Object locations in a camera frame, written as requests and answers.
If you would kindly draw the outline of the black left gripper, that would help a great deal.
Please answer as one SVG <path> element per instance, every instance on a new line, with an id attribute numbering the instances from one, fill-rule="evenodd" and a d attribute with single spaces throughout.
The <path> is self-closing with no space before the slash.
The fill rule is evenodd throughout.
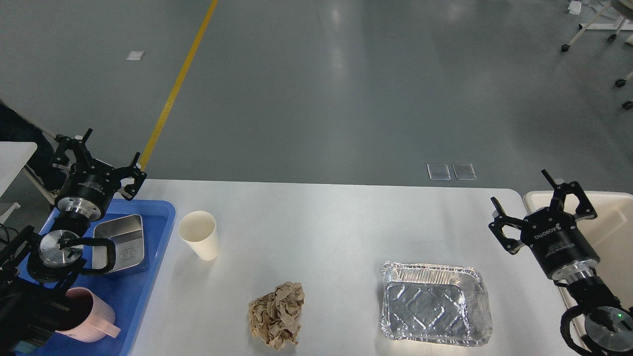
<path id="1" fill-rule="evenodd" d="M 68 178 L 57 193 L 54 206 L 60 212 L 82 214 L 90 222 L 104 217 L 115 192 L 127 201 L 133 200 L 147 178 L 139 162 L 141 152 L 136 152 L 126 167 L 94 164 L 86 147 L 92 132 L 92 129 L 88 129 L 83 136 L 74 138 L 56 135 L 54 140 L 57 148 L 50 163 L 55 168 L 69 171 Z M 72 152 L 74 164 L 70 164 L 66 151 Z"/>

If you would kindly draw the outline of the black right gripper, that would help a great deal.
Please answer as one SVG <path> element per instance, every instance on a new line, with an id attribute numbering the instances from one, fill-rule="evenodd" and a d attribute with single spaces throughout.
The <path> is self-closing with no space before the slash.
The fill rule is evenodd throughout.
<path id="1" fill-rule="evenodd" d="M 579 182 L 556 181 L 547 170 L 541 170 L 541 174 L 553 189 L 549 206 L 521 220 L 507 216 L 497 198 L 491 197 L 495 216 L 489 224 L 490 231 L 511 255 L 516 255 L 522 246 L 529 246 L 548 279 L 567 279 L 574 270 L 595 268 L 600 257 L 577 224 L 577 221 L 597 218 L 594 205 Z M 573 214 L 565 212 L 568 195 L 577 198 Z M 506 236 L 503 232 L 506 226 L 519 230 L 520 239 Z"/>

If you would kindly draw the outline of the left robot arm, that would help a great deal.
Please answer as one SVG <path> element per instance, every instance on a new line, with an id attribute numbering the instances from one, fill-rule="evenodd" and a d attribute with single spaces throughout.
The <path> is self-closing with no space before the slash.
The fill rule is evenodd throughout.
<path id="1" fill-rule="evenodd" d="M 72 300 L 66 292 L 77 277 L 104 275 L 117 262 L 111 239 L 85 234 L 104 218 L 116 193 L 133 200 L 147 175 L 138 162 L 140 152 L 118 168 L 92 157 L 86 146 L 91 133 L 55 137 L 50 165 L 69 174 L 55 198 L 58 214 L 49 232 L 40 235 L 28 225 L 1 251 L 3 356 L 13 356 L 20 346 L 44 346 L 69 314 Z"/>

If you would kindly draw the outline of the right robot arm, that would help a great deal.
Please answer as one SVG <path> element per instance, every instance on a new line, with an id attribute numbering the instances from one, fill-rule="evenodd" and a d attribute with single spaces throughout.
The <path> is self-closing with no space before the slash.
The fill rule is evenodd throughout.
<path id="1" fill-rule="evenodd" d="M 519 219 L 492 197 L 489 230 L 512 255 L 527 246 L 545 276 L 574 299 L 560 321 L 570 349 L 581 356 L 630 356 L 632 309 L 597 275 L 600 257 L 578 227 L 579 221 L 597 218 L 594 205 L 577 181 L 556 180 L 545 169 L 541 174 L 552 187 L 549 205 Z"/>

